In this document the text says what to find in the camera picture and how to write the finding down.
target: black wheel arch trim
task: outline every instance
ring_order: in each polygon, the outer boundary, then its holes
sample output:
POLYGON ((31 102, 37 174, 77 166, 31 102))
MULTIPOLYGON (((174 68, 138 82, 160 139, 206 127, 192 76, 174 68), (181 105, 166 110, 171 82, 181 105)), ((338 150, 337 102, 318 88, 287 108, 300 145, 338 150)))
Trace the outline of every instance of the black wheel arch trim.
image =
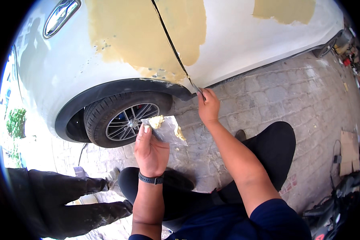
POLYGON ((193 98, 193 95, 187 88, 168 81, 161 81, 150 78, 135 78, 106 82, 77 94, 74 98, 68 101, 64 107, 62 107, 54 123, 57 135, 66 141, 90 142, 86 135, 74 136, 68 131, 67 126, 70 120, 75 115, 81 115, 81 110, 93 102, 115 94, 135 91, 155 91, 167 93, 174 95, 183 101, 188 101, 189 99, 193 98))

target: dark shirt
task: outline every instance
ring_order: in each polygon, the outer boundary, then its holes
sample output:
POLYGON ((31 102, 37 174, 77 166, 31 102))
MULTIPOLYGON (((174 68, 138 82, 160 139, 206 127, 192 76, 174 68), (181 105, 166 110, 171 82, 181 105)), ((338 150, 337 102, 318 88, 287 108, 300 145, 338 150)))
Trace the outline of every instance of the dark shirt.
MULTIPOLYGON (((150 240, 134 234, 129 240, 150 240)), ((221 205, 188 218, 170 240, 192 239, 311 239, 301 217, 282 199, 259 205, 248 218, 243 205, 221 205)))

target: wristwatch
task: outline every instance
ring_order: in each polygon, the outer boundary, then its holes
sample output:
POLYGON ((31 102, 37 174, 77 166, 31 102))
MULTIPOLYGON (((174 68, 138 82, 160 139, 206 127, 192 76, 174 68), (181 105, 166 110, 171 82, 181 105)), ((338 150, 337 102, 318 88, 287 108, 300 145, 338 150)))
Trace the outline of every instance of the wristwatch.
POLYGON ((146 177, 143 174, 141 174, 139 170, 139 179, 142 180, 143 182, 152 183, 154 185, 162 184, 164 182, 164 173, 158 177, 146 177))

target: car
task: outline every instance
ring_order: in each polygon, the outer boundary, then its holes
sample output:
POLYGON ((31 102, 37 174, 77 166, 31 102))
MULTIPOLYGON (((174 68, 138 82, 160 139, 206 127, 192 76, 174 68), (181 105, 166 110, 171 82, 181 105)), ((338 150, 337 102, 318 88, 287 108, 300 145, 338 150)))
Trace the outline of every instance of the car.
POLYGON ((56 137, 120 147, 173 97, 314 50, 344 28, 332 0, 40 0, 15 38, 27 112, 56 137))

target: cable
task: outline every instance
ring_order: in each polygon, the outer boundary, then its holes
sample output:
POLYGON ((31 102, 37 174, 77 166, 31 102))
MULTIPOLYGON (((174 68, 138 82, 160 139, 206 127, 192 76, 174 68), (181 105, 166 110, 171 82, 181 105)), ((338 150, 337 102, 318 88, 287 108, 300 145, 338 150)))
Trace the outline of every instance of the cable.
POLYGON ((333 183, 333 179, 332 179, 332 170, 333 170, 333 164, 334 164, 333 159, 335 157, 336 142, 340 142, 340 140, 336 139, 335 144, 333 145, 332 165, 331 165, 331 169, 329 170, 329 176, 331 177, 331 185, 332 185, 333 190, 335 190, 335 184, 333 183))
POLYGON ((80 166, 80 160, 81 160, 81 154, 83 153, 84 148, 87 146, 88 143, 84 143, 83 147, 81 148, 80 157, 79 157, 79 163, 77 166, 80 166))

